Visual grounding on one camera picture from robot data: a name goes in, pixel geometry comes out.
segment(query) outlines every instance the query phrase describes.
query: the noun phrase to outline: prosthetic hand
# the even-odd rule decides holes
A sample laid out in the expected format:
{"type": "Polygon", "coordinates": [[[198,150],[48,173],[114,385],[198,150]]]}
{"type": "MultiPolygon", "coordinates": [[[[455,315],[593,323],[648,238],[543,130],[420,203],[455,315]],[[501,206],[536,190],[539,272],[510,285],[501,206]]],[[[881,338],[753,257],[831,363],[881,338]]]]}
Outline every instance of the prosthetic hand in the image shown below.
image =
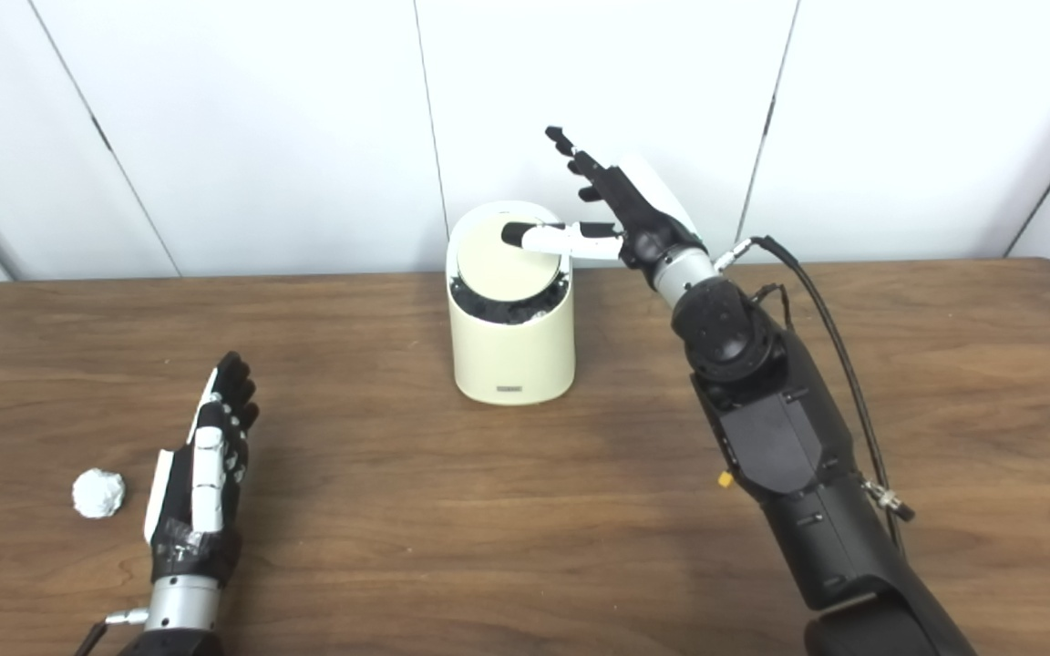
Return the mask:
{"type": "MultiPolygon", "coordinates": [[[[849,429],[800,337],[759,306],[763,294],[750,298],[722,274],[755,242],[793,266],[816,294],[796,260],[765,237],[713,262],[687,213],[643,162],[604,167],[575,149],[561,128],[546,134],[570,157],[572,173],[590,183],[579,195],[605,200],[624,232],[616,235],[611,225],[507,225],[501,237],[529,250],[622,258],[667,299],[730,477],[761,507],[805,605],[815,611],[838,607],[810,622],[805,651],[973,656],[905,562],[896,528],[894,543],[887,539],[870,501],[905,520],[912,511],[858,469],[849,429]]],[[[842,353],[824,304],[819,295],[814,299],[842,353]]],[[[857,396],[852,369],[846,374],[857,396]]],[[[859,410],[867,425],[863,405],[859,410]]],[[[892,515],[887,520],[892,526],[892,515]]]]}
{"type": "Polygon", "coordinates": [[[246,435],[258,418],[254,383],[242,356],[217,363],[196,404],[183,447],[162,451],[145,515],[151,548],[147,608],[112,613],[92,627],[76,656],[86,656],[109,625],[142,625],[121,656],[222,656],[217,601],[242,553],[233,527],[249,465],[246,435]]]}

